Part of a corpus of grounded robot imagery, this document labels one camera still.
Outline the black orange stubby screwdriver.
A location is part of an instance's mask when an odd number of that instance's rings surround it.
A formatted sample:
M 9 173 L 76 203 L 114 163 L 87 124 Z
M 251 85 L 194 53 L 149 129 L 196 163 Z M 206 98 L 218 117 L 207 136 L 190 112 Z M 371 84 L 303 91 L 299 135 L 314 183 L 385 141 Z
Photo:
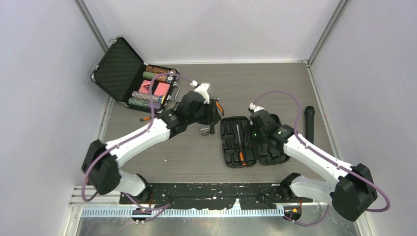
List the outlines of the black orange stubby screwdriver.
M 244 157 L 244 145 L 243 145 L 243 134 L 240 128 L 239 124 L 236 124 L 236 129 L 237 129 L 237 135 L 238 135 L 238 154 L 239 154 L 239 159 L 241 162 L 242 166 L 247 166 L 245 157 Z

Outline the black plastic tool case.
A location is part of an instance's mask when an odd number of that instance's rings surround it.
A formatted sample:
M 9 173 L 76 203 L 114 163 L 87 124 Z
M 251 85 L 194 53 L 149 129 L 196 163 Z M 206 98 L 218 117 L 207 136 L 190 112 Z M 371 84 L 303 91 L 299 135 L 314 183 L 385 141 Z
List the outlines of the black plastic tool case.
M 238 135 L 236 124 L 240 125 L 243 134 L 244 157 L 247 166 L 242 166 L 238 154 Z M 290 156 L 283 154 L 267 144 L 258 144 L 252 140 L 249 118 L 234 116 L 223 118 L 220 122 L 220 137 L 224 162 L 230 168 L 252 167 L 256 163 L 262 165 L 283 164 L 290 160 Z

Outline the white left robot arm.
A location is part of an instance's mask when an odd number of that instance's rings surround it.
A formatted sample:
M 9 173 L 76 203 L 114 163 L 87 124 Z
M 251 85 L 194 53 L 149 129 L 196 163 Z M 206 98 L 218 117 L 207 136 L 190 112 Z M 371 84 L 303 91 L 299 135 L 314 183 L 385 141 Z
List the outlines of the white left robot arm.
M 217 98 L 205 100 L 201 94 L 189 92 L 175 108 L 159 113 L 148 125 L 107 143 L 93 141 L 81 167 L 86 181 L 95 187 L 97 194 L 119 191 L 144 204 L 151 196 L 148 183 L 141 175 L 124 172 L 121 167 L 142 151 L 173 138 L 192 124 L 213 128 L 223 114 Z

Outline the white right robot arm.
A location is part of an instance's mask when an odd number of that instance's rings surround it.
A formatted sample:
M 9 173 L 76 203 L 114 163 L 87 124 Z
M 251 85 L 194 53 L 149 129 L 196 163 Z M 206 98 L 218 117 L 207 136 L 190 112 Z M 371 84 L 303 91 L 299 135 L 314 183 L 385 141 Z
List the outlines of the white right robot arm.
M 369 168 L 351 165 L 317 148 L 288 125 L 280 125 L 264 108 L 251 111 L 253 138 L 280 154 L 293 157 L 320 175 L 309 179 L 292 173 L 281 181 L 281 197 L 293 202 L 298 197 L 331 205 L 344 219 L 356 221 L 377 200 Z

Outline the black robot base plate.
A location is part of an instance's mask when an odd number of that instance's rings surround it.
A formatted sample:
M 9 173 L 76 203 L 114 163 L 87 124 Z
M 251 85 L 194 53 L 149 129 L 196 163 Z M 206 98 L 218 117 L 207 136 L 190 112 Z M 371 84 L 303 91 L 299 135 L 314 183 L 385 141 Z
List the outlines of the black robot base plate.
M 172 209 L 231 209 L 239 203 L 242 209 L 273 209 L 275 204 L 311 203 L 285 190 L 278 183 L 151 183 L 143 197 L 135 201 Z

